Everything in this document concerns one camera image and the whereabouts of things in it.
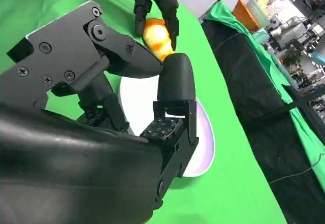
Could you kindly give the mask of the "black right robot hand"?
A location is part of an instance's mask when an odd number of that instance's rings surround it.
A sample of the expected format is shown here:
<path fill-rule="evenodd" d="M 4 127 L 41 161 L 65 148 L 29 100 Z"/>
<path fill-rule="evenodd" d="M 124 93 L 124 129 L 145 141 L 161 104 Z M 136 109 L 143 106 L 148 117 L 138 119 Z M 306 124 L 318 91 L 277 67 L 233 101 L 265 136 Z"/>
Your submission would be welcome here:
<path fill-rule="evenodd" d="M 193 70 L 159 60 L 85 2 L 26 35 L 1 74 L 1 222 L 145 223 L 198 145 Z M 106 73 L 158 76 L 139 136 Z"/>

